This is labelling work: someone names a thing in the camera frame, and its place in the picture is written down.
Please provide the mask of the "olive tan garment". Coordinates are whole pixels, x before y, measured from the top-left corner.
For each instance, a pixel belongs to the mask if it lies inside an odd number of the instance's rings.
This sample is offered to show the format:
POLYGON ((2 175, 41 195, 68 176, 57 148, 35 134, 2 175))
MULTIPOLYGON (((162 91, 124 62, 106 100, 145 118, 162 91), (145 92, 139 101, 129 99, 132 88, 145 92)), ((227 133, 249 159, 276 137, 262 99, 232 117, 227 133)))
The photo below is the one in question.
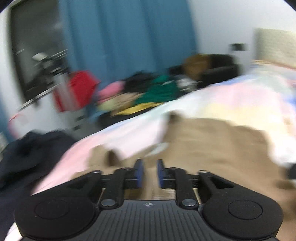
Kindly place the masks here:
POLYGON ((99 100, 97 109, 99 111, 112 112, 113 114, 116 114, 124 109, 132 107, 135 101, 142 95, 142 93, 138 92, 117 94, 112 97, 99 100))

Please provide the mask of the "pink garment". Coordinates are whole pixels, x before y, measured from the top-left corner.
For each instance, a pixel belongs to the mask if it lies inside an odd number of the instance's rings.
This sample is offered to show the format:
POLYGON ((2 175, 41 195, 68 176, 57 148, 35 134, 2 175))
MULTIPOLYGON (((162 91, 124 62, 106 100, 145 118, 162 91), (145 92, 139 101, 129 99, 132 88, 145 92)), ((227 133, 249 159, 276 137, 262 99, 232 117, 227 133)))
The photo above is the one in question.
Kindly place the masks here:
POLYGON ((98 102, 102 103, 110 98, 120 94, 125 87, 124 81, 116 81, 112 82, 111 84, 107 85, 104 89, 100 90, 97 94, 98 102))

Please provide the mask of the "dark navy garment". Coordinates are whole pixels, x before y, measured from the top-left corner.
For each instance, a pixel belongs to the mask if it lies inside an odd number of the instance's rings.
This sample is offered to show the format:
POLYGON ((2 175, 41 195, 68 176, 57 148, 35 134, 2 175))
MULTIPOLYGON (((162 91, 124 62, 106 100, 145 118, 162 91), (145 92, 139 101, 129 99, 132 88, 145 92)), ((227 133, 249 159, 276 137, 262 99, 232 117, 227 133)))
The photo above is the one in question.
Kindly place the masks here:
POLYGON ((62 131, 31 131, 7 145, 1 160, 1 240, 14 223, 16 206, 30 196, 75 143, 62 131))

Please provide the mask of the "brown paper bag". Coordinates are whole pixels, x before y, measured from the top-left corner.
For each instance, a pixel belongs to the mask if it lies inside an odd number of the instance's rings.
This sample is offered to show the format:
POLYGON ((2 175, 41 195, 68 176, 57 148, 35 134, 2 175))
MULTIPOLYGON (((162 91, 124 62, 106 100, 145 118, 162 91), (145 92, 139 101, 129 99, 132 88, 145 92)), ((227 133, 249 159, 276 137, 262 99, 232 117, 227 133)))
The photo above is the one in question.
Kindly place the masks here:
POLYGON ((182 68, 185 75, 190 77, 192 80, 199 81, 202 73, 211 68, 211 57, 206 54, 196 54, 190 56, 184 61, 182 68))

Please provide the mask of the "right blue curtain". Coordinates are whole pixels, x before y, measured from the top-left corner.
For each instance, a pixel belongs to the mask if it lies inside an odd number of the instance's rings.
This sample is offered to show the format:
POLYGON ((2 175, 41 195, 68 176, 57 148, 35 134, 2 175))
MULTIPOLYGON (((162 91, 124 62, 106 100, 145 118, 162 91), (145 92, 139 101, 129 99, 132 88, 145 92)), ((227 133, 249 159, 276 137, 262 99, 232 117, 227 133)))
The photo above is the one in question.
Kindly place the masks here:
POLYGON ((67 60, 103 85, 163 72, 196 52, 187 1, 59 1, 67 60))

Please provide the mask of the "red garment on stand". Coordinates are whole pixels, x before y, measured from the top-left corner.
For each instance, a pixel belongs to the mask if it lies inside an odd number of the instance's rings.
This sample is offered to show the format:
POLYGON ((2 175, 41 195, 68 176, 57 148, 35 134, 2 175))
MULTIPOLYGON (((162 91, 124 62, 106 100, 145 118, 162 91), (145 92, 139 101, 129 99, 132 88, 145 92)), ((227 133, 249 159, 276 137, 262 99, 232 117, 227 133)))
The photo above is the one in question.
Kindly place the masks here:
POLYGON ((100 81, 88 71, 61 74, 53 91, 58 112, 77 111, 90 104, 100 81))

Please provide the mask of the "silver tripod stand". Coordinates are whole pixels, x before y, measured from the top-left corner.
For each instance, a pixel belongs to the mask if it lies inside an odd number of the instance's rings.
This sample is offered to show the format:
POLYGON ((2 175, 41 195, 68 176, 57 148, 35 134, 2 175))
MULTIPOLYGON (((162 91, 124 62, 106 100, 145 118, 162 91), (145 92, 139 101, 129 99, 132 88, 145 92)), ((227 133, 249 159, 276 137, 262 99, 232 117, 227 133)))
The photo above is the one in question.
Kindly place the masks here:
POLYGON ((86 116, 79 108, 74 91, 70 89, 70 69, 66 57, 68 50, 64 49, 53 55, 39 52, 32 56, 37 68, 35 85, 29 89, 33 97, 20 106, 23 111, 30 106, 38 105, 41 99, 52 95, 56 110, 66 121, 67 129, 75 132, 82 128, 86 116))

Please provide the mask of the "pastel tie-dye bed sheet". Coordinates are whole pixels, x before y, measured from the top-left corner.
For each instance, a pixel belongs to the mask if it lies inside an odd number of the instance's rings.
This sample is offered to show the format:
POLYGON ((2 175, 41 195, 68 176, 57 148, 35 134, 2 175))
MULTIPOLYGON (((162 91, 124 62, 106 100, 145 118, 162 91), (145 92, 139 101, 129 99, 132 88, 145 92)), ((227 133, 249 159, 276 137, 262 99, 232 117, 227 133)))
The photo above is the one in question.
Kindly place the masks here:
POLYGON ((250 74, 211 85, 112 125, 77 142, 33 189, 36 194, 93 171, 92 149, 116 149, 121 160, 160 142, 171 114, 208 118, 261 132, 272 161, 286 169, 295 163, 295 71, 256 63, 250 74))

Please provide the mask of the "black garment pile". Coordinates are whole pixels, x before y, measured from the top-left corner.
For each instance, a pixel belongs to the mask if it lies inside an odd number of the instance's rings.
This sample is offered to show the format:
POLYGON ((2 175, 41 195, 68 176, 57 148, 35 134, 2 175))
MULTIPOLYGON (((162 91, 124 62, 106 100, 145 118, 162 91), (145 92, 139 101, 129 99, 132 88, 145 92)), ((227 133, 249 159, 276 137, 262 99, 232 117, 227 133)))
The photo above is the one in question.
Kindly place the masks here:
POLYGON ((158 77, 155 73, 138 72, 129 78, 124 80, 125 85, 123 88, 124 93, 146 92, 148 87, 151 85, 153 79, 158 77))

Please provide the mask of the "green garment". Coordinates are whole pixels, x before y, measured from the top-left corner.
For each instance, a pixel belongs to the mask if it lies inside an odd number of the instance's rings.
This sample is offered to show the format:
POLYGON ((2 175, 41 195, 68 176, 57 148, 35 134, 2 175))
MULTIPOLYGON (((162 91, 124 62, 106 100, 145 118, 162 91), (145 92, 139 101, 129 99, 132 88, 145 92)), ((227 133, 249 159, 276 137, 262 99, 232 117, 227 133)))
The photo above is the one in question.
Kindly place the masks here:
POLYGON ((169 75, 160 75, 154 78, 146 92, 135 100, 135 105, 142 103, 164 103, 175 100, 181 96, 175 78, 169 75))

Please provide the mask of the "wall socket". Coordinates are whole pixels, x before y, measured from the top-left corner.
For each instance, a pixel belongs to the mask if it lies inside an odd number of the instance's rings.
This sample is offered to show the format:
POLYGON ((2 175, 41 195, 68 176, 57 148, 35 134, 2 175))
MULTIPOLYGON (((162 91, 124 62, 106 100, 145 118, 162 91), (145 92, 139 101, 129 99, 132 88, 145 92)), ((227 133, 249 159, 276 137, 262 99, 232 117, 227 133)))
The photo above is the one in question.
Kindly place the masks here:
POLYGON ((245 43, 233 43, 231 44, 232 51, 246 51, 247 45, 245 43))

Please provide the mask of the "tan hoodie jacket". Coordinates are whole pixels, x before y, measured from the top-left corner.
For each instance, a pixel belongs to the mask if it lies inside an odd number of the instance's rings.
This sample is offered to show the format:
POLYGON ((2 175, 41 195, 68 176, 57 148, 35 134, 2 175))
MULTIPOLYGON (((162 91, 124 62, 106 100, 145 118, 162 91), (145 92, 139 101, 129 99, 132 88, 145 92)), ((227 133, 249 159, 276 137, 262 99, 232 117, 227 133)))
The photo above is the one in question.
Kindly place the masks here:
POLYGON ((144 161, 144 186, 140 191, 129 191, 129 198, 174 197, 172 190, 163 190, 158 184, 159 159, 167 167, 182 168, 190 174, 207 170, 277 201, 284 212, 278 237, 295 239, 295 187, 284 177, 283 168, 268 155, 268 144, 261 132, 222 120, 171 114, 159 143, 124 160, 118 150, 97 146, 92 149, 88 166, 108 174, 133 166, 137 159, 144 161))

